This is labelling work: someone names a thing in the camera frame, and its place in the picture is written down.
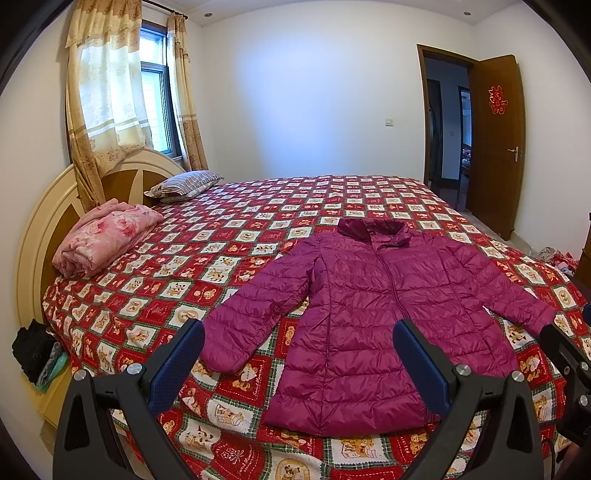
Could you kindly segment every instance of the jacket zipper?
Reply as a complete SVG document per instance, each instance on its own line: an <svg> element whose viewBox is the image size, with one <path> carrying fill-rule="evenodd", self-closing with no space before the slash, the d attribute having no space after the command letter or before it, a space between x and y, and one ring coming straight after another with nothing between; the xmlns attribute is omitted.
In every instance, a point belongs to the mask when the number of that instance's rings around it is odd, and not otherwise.
<svg viewBox="0 0 591 480"><path fill-rule="evenodd" d="M410 315L408 314L408 310L402 306L402 304L400 303L400 299L398 298L398 295L396 295L396 287L394 287L394 277L392 276L392 273L390 272L390 269L388 268L386 261L382 258L382 255L379 253L380 249L383 247L384 247L384 245L381 245L376 250L374 250L375 254L378 256L380 262L382 262L382 265L386 269L386 273L388 274L388 278L390 279L390 290L392 291L392 296L394 297L394 301L396 302L396 306L400 309L400 311L404 315L404 317L402 319L410 319Z"/></svg>

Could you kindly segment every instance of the door handle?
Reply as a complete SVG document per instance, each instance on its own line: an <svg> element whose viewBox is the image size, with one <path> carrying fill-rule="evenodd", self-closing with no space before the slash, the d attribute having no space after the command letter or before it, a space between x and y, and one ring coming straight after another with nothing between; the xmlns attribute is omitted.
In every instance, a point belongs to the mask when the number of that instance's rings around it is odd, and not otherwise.
<svg viewBox="0 0 591 480"><path fill-rule="evenodd" d="M507 151L515 154L515 161L519 159L519 147L515 147L514 150L507 148Z"/></svg>

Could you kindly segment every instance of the curtain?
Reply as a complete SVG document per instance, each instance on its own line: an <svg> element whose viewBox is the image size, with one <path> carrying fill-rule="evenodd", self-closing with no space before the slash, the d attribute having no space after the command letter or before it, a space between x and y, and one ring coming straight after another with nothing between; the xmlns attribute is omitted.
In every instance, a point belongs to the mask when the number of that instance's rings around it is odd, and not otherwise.
<svg viewBox="0 0 591 480"><path fill-rule="evenodd" d="M141 0L77 0L66 47L70 153L86 211L105 202L101 178L129 153L152 147L144 105Z"/></svg>
<svg viewBox="0 0 591 480"><path fill-rule="evenodd" d="M199 133L191 90L190 59L184 17L168 19L167 63L173 97L174 116L181 141L185 170L207 170L205 150Z"/></svg>

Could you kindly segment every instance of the pink blanket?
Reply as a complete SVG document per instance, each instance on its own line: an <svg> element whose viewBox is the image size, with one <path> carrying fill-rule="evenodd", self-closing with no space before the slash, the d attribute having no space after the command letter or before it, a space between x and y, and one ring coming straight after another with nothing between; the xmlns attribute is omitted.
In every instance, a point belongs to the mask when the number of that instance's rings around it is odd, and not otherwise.
<svg viewBox="0 0 591 480"><path fill-rule="evenodd" d="M142 241L164 218L144 205L109 200L78 220L53 256L65 278L93 276Z"/></svg>

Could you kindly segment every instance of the headboard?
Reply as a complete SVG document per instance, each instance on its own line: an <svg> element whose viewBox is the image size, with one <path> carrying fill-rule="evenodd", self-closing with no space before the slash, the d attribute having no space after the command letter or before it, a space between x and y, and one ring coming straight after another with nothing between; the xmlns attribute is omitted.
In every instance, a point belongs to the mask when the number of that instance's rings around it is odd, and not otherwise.
<svg viewBox="0 0 591 480"><path fill-rule="evenodd" d="M166 155L143 149L130 155L103 178L105 197L130 205L152 206L153 200L145 197L144 191L183 171ZM20 326L28 326L33 318L43 321L41 299L59 275L51 259L83 214L74 168L70 165L37 202L21 238L15 271Z"/></svg>

